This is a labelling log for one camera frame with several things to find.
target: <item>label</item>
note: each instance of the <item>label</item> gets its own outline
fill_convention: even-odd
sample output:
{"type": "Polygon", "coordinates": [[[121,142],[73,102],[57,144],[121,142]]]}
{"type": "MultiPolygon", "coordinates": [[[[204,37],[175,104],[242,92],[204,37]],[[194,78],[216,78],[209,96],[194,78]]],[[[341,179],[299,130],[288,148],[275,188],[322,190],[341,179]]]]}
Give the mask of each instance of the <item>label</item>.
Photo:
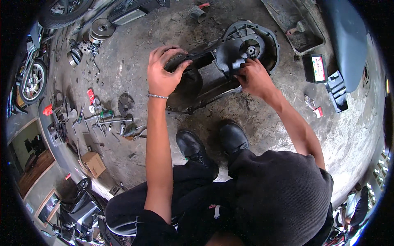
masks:
{"type": "Polygon", "coordinates": [[[312,56],[313,70],[316,81],[325,81],[323,59],[320,56],[312,56]]]}
{"type": "Polygon", "coordinates": [[[321,108],[321,107],[318,107],[317,109],[315,109],[314,112],[315,112],[315,114],[316,114],[316,116],[317,116],[318,118],[320,118],[320,117],[323,116],[323,111],[322,111],[322,108],[321,108]]]}
{"type": "Polygon", "coordinates": [[[33,208],[30,206],[30,204],[26,203],[26,208],[30,211],[30,213],[33,213],[33,208]]]}

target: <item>screwdriver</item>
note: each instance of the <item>screwdriver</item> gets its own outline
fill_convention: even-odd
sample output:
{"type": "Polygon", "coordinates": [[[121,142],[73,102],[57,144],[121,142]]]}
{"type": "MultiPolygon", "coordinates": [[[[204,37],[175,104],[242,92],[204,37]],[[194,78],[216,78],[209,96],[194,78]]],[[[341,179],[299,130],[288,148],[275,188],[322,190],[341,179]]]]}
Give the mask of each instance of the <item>screwdriver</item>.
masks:
{"type": "Polygon", "coordinates": [[[83,107],[81,107],[81,114],[80,114],[79,117],[78,117],[78,124],[80,124],[81,121],[82,121],[82,113],[83,113],[83,111],[84,111],[84,108],[85,108],[85,105],[84,105],[83,107]]]}
{"type": "Polygon", "coordinates": [[[107,118],[107,117],[113,117],[113,110],[105,110],[105,111],[102,111],[99,115],[95,115],[95,116],[92,116],[92,117],[89,117],[89,118],[86,118],[85,119],[85,121],[88,121],[88,120],[91,120],[91,119],[94,119],[94,118],[98,118],[98,117],[100,117],[100,118],[107,118]]]}

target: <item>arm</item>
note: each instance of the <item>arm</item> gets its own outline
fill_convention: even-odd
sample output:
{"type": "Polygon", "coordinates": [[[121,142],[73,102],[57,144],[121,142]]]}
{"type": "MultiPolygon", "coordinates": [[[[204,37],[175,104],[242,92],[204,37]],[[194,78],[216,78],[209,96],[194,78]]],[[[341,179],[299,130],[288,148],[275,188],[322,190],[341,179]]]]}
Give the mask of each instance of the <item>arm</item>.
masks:
{"type": "Polygon", "coordinates": [[[302,116],[272,83],[267,70],[258,59],[246,59],[241,64],[238,78],[242,88],[262,98],[278,114],[297,153],[312,155],[318,167],[325,170],[322,147],[316,134],[302,116]]]}
{"type": "MultiPolygon", "coordinates": [[[[173,72],[164,70],[165,64],[177,54],[186,54],[179,46],[162,46],[150,53],[148,65],[149,93],[169,96],[176,88],[182,73],[191,61],[185,61],[173,72]]],[[[144,209],[151,210],[171,224],[173,171],[164,98],[148,100],[146,177],[148,192],[144,209]]]]}

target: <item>silver bracelet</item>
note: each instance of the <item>silver bracelet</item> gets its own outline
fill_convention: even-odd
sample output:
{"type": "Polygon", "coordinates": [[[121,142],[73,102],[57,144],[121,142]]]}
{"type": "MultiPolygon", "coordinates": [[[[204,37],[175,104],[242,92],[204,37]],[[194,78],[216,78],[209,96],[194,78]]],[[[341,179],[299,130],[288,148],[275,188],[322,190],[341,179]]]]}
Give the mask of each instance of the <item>silver bracelet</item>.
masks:
{"type": "Polygon", "coordinates": [[[163,98],[163,99],[168,99],[168,96],[158,96],[158,95],[154,95],[154,94],[148,93],[148,97],[149,96],[153,96],[153,97],[157,97],[157,98],[163,98]]]}

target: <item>battery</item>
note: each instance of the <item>battery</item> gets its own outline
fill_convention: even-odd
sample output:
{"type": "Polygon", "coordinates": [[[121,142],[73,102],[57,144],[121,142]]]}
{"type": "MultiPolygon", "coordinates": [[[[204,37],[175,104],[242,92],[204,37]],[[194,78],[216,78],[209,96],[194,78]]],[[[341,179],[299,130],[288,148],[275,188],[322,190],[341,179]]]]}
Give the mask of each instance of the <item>battery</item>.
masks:
{"type": "Polygon", "coordinates": [[[311,83],[326,83],[327,68],[325,67],[325,59],[322,54],[303,55],[305,79],[311,83]]]}

